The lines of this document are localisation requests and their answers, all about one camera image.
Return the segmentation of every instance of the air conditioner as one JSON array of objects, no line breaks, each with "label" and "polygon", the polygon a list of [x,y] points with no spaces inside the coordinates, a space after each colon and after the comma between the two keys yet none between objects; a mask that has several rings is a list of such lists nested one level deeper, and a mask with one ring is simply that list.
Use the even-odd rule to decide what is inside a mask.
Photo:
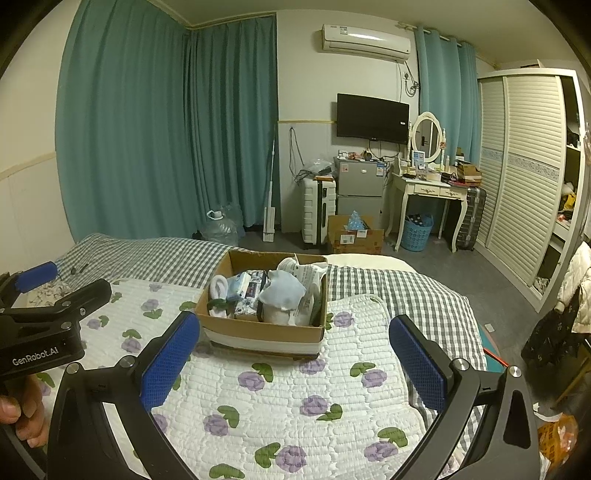
[{"label": "air conditioner", "polygon": [[404,62],[410,56],[410,39],[366,28],[324,25],[322,48]]}]

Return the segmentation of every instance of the mini fridge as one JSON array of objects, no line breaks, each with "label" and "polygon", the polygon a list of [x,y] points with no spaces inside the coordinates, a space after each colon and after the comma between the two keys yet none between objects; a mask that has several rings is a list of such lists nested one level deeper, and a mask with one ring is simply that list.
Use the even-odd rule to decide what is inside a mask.
[{"label": "mini fridge", "polygon": [[382,192],[386,179],[386,166],[382,162],[361,162],[335,159],[339,181],[337,215],[369,215],[381,224]]}]

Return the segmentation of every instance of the white shutter door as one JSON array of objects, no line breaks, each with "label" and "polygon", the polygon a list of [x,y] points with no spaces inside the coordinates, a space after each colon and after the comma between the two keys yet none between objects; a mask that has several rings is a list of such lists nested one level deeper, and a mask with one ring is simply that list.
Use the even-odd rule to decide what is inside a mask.
[{"label": "white shutter door", "polygon": [[501,183],[503,154],[505,152],[505,91],[503,78],[480,81],[482,101],[482,149],[479,168],[486,191],[486,202],[478,230],[478,240],[486,244],[496,208],[496,197]]},{"label": "white shutter door", "polygon": [[566,149],[558,77],[506,77],[508,155],[488,248],[531,286],[554,226]]}]

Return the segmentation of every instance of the wooden trim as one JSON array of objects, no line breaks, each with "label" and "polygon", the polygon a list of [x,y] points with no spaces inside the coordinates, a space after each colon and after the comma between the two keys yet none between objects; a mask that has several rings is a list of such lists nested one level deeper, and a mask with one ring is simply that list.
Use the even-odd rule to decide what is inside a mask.
[{"label": "wooden trim", "polygon": [[4,171],[0,171],[0,180],[7,179],[9,176],[14,175],[15,173],[20,172],[21,170],[25,170],[26,168],[32,167],[34,165],[38,165],[43,163],[47,160],[51,160],[52,158],[56,157],[55,152],[45,153],[43,155],[39,155],[32,160],[26,161],[24,163],[19,163],[18,165],[14,165],[12,167],[7,168]]},{"label": "wooden trim", "polygon": [[279,120],[278,124],[335,124],[334,120]]}]

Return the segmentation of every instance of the wall-mounted tv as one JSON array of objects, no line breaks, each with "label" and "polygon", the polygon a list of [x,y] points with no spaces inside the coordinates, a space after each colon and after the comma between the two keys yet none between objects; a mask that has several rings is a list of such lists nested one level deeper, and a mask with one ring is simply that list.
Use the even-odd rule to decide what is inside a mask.
[{"label": "wall-mounted tv", "polygon": [[406,144],[408,104],[339,93],[336,136]]}]

